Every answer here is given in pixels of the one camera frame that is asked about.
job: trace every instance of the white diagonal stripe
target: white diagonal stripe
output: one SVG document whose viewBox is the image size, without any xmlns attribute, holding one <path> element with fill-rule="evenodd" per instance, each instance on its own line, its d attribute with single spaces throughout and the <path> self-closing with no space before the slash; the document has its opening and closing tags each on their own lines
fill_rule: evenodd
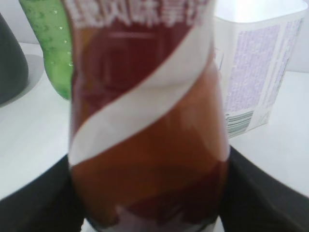
<svg viewBox="0 0 309 232">
<path fill-rule="evenodd" d="M 73 138 L 69 162 L 95 157 L 164 116 L 205 68 L 211 47 L 211 7 L 202 27 L 194 27 L 174 53 L 142 84 L 91 116 Z"/>
</svg>

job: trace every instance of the green plastic bottle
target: green plastic bottle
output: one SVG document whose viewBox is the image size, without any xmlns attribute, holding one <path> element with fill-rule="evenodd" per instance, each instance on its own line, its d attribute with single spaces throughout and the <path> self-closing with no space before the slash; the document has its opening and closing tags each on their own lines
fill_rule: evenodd
<svg viewBox="0 0 309 232">
<path fill-rule="evenodd" d="M 60 0 L 20 0 L 20 4 L 40 42 L 45 70 L 55 90 L 70 99 L 70 28 Z"/>
</svg>

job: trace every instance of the white table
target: white table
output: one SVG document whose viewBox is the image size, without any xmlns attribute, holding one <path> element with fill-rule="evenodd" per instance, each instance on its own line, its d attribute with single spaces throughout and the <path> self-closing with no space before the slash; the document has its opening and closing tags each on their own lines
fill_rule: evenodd
<svg viewBox="0 0 309 232">
<path fill-rule="evenodd" d="M 51 168 L 68 152 L 70 104 L 50 84 L 39 45 L 21 43 L 28 87 L 0 106 L 0 200 Z"/>
<path fill-rule="evenodd" d="M 263 171 L 309 197 L 309 73 L 287 72 L 269 123 L 230 143 Z"/>
</svg>

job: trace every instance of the white plastic container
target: white plastic container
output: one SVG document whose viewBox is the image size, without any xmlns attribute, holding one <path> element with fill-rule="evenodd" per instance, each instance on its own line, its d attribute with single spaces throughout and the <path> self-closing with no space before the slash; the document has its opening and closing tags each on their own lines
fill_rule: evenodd
<svg viewBox="0 0 309 232">
<path fill-rule="evenodd" d="M 218 0 L 216 63 L 230 137 L 268 123 L 307 8 L 303 0 Z"/>
</svg>

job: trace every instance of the dark gray vase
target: dark gray vase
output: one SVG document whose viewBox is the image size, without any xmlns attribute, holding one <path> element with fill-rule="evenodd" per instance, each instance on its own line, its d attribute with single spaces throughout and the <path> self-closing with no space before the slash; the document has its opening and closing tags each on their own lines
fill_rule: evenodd
<svg viewBox="0 0 309 232">
<path fill-rule="evenodd" d="M 18 95 L 28 82 L 28 64 L 11 29 L 0 14 L 0 104 Z"/>
</svg>

